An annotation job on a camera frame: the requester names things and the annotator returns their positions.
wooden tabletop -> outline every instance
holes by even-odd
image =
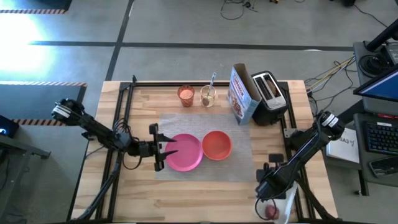
[[[309,128],[312,114],[302,80],[288,81],[297,127]],[[104,82],[96,120],[112,126],[120,82]],[[132,135],[151,140],[148,126],[159,122],[162,113],[231,113],[226,99],[228,88],[217,87],[216,103],[211,108],[200,104],[200,88],[195,88],[195,101],[190,108],[181,106],[177,87],[135,87],[129,125]],[[255,169],[268,161],[268,154],[283,153],[285,146],[280,124],[260,127],[250,124],[252,157]],[[90,142],[88,153],[100,147]],[[92,154],[85,161],[72,218],[78,217],[98,193],[106,159],[106,150]],[[138,158],[126,156],[126,165],[134,167]],[[122,167],[116,199],[114,222],[261,222],[254,213],[254,189],[257,182],[200,182],[155,180],[154,158],[145,158],[136,170]],[[318,152],[306,165],[310,188],[321,204],[335,217],[333,200],[322,153]],[[307,214],[303,193],[300,194]],[[104,214],[108,211],[105,203]],[[297,221],[292,209],[290,221]]]

gray floor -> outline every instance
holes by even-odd
[[[246,10],[236,21],[226,21],[219,12],[222,0],[135,0],[124,36],[125,42],[264,44],[351,46],[370,40],[383,30],[371,17],[340,2],[307,0],[302,4],[280,0],[271,4],[257,0],[258,13]],[[0,14],[0,80],[87,82],[84,99],[94,115],[101,85],[114,47],[25,45],[31,40],[115,42],[128,0],[73,0],[65,15]],[[390,24],[398,14],[393,0],[358,0],[358,6]],[[228,6],[226,16],[239,14]],[[250,73],[271,71],[279,80],[306,79],[328,70],[333,61],[343,61],[352,52],[297,50],[164,49],[122,47],[113,80],[207,80],[212,72],[228,79],[231,66],[244,62]],[[349,73],[358,86],[355,73]],[[349,86],[343,73],[334,77],[316,98],[333,95]],[[359,98],[350,92],[330,106],[342,112]],[[327,101],[319,103],[322,108]],[[87,141],[81,129],[22,126],[18,139],[52,151],[49,161],[32,159],[15,210],[28,223],[61,222],[80,171]],[[398,190],[370,184],[370,197],[357,197],[356,171],[328,166],[333,196],[341,218],[357,222],[395,223]]]

spoon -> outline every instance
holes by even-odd
[[[207,91],[207,95],[205,97],[203,97],[203,99],[201,100],[201,102],[203,103],[203,106],[208,106],[209,105],[209,94],[210,94],[210,90],[213,87],[213,83],[214,83],[214,79],[216,78],[217,73],[213,72],[213,75],[211,76],[211,82],[210,82],[210,87],[209,90]]]

pink plate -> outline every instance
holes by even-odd
[[[199,165],[203,157],[201,142],[191,134],[178,134],[173,137],[176,142],[169,142],[165,152],[178,150],[166,157],[167,164],[174,170],[186,172]]]

orange cup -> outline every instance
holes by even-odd
[[[222,131],[210,131],[203,138],[201,145],[207,158],[215,161],[226,159],[232,151],[232,141]]]
[[[193,96],[195,95],[195,89],[190,85],[183,85],[178,88],[177,95],[181,100],[182,106],[190,107],[193,103]]]

